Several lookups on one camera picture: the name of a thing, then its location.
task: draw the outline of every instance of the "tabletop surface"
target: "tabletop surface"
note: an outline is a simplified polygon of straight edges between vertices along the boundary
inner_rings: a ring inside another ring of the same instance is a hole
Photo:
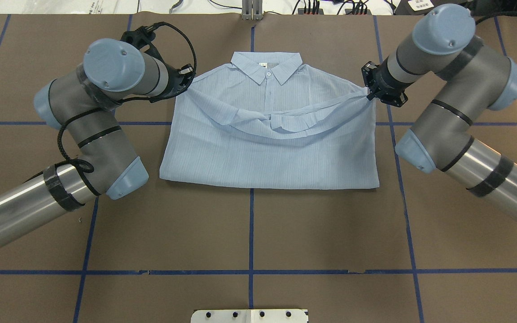
[[[0,15],[0,194],[59,162],[34,94],[70,72],[96,39],[167,21],[191,39],[199,74],[234,51],[299,52],[362,85],[417,17],[239,14]],[[478,25],[517,62],[517,18]],[[180,36],[158,31],[174,65]],[[517,223],[394,143],[443,86],[428,74],[402,108],[377,104],[375,190],[216,188],[158,178],[174,100],[130,102],[116,118],[150,174],[0,249],[0,322],[188,322],[194,310],[308,309],[312,322],[517,322]],[[517,101],[469,131],[517,162]],[[76,155],[69,136],[66,149]]]

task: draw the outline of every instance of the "blue joint cap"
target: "blue joint cap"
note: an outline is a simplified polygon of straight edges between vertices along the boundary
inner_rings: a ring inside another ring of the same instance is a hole
[[[443,4],[414,26],[412,40],[426,53],[448,55],[466,47],[475,31],[476,22],[470,10],[457,4]]]
[[[408,163],[411,163],[414,167],[427,174],[430,174],[436,169],[432,157],[430,157],[420,142],[420,139],[418,139],[410,129],[406,131],[402,139],[398,141],[394,150],[398,156],[404,158]]]
[[[123,92],[136,86],[145,74],[145,61],[133,45],[99,39],[83,57],[83,69],[93,84],[105,91]]]
[[[117,178],[117,180],[107,190],[107,196],[111,200],[117,200],[143,186],[149,179],[149,174],[137,156],[131,165]]]
[[[517,64],[510,59],[510,76],[508,78],[508,82],[504,87],[504,91],[498,97],[496,102],[488,107],[488,109],[493,111],[499,111],[501,109],[506,108],[512,102],[517,99]]]
[[[49,90],[51,89],[52,83],[53,81],[49,82],[49,84],[44,86],[39,90],[39,92],[37,92],[37,94],[35,94],[35,98],[33,98],[33,106],[35,107],[35,111],[39,115],[39,118],[43,119],[49,127],[59,130],[61,129],[61,123],[55,119],[55,116],[51,111],[51,104],[49,103]]]

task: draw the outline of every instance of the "metal tube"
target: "metal tube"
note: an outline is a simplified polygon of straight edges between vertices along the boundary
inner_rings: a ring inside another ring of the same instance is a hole
[[[83,204],[95,197],[73,166],[59,167],[57,175],[66,191],[79,203]],[[4,193],[0,196],[0,247],[65,212],[49,193],[43,175]]]
[[[517,164],[504,160],[500,153],[475,140],[446,173],[471,192],[482,185],[484,189],[478,192],[486,194],[477,195],[517,221]]]

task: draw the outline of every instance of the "shirt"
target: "shirt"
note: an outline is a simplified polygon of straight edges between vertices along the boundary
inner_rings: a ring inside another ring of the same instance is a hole
[[[176,98],[160,178],[232,188],[377,188],[375,102],[299,53],[236,52]]]

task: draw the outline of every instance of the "metal bracket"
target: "metal bracket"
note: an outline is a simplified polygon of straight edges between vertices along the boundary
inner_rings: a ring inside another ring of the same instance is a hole
[[[263,20],[263,0],[242,0],[242,20]]]
[[[198,310],[191,323],[308,323],[308,310]]]

